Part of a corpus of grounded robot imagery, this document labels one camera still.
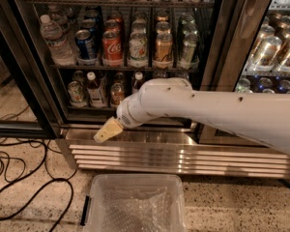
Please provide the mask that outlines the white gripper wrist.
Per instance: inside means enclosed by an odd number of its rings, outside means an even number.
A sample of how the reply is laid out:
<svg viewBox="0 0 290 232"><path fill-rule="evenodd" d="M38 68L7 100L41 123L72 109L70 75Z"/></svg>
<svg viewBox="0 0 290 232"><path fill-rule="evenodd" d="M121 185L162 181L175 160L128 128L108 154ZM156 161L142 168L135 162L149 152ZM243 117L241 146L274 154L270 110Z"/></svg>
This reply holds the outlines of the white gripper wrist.
<svg viewBox="0 0 290 232"><path fill-rule="evenodd" d="M117 118L111 117L94 135L98 143L120 134L124 128L136 128L144 123L144 109L141 107L137 97L125 98L117 107Z"/></svg>

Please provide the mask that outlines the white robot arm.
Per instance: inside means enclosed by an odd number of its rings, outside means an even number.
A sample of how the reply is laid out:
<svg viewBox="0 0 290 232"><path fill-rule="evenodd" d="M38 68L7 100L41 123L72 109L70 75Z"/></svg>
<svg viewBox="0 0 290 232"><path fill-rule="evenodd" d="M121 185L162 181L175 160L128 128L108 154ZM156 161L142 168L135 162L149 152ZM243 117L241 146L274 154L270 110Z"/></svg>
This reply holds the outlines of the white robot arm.
<svg viewBox="0 0 290 232"><path fill-rule="evenodd" d="M102 143L160 117L188 118L290 155L290 95L195 91L183 78L156 78L125 98L95 134Z"/></svg>

